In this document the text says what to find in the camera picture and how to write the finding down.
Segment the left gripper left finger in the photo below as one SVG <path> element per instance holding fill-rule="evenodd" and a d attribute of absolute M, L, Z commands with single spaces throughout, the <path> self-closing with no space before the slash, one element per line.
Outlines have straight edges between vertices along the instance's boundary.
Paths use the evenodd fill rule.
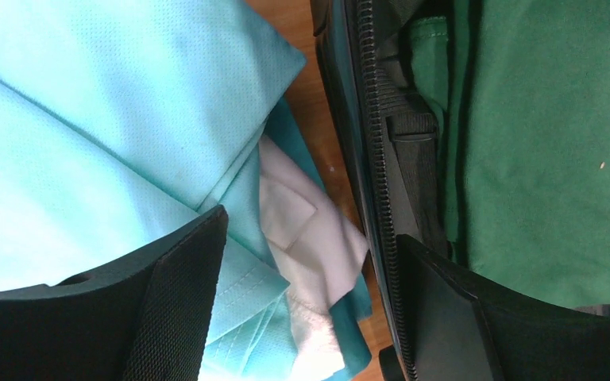
<path fill-rule="evenodd" d="M 226 245 L 216 206 L 55 286 L 0 292 L 0 380 L 195 380 Z"/>

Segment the dark green shirt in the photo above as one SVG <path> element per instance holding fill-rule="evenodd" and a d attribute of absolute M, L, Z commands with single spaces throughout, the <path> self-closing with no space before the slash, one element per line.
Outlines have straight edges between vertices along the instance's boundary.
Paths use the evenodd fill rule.
<path fill-rule="evenodd" d="M 610 316 L 610 1 L 429 1 L 408 38 L 453 260 Z"/>

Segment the light mint shirt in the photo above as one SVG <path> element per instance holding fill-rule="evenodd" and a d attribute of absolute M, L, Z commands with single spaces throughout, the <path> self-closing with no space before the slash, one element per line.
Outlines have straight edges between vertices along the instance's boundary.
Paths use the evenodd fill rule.
<path fill-rule="evenodd" d="M 0 1 L 0 291 L 221 204 L 200 377 L 286 379 L 297 349 L 259 223 L 258 143 L 304 64 L 243 1 Z"/>

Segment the white shirt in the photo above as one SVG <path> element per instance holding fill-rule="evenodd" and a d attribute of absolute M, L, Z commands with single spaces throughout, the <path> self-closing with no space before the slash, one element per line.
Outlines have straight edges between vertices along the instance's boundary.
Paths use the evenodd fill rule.
<path fill-rule="evenodd" d="M 261 229 L 289 282 L 297 347 L 290 380 L 324 380 L 344 368 L 330 308 L 356 285 L 365 238 L 268 137 L 259 141 Z"/>

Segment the teal shirt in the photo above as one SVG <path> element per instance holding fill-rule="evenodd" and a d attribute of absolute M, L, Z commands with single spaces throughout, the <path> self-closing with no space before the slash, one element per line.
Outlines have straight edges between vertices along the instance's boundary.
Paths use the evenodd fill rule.
<path fill-rule="evenodd" d="M 326 194 L 314 161 L 285 99 L 279 100 L 269 114 L 262 137 L 271 139 Z M 372 313 L 368 288 L 361 273 L 357 277 L 355 287 L 330 308 L 330 313 L 345 366 L 324 380 L 351 380 L 367 367 L 371 359 L 368 345 L 358 325 L 360 320 L 369 317 Z"/>

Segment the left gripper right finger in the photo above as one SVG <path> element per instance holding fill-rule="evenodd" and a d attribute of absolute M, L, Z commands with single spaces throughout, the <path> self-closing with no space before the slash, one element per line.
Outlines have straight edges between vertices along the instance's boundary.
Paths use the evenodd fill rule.
<path fill-rule="evenodd" d="M 610 317 L 512 291 L 396 238 L 386 380 L 610 380 Z"/>

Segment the black open suitcase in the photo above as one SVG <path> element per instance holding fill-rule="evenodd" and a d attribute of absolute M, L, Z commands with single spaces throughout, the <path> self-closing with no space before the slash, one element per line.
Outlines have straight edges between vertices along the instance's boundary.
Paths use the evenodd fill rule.
<path fill-rule="evenodd" d="M 399 235 L 469 270 L 453 260 L 446 239 L 438 174 L 442 130 L 411 68 L 408 26 L 427 2 L 311 3 L 319 70 L 387 320 L 386 276 Z"/>

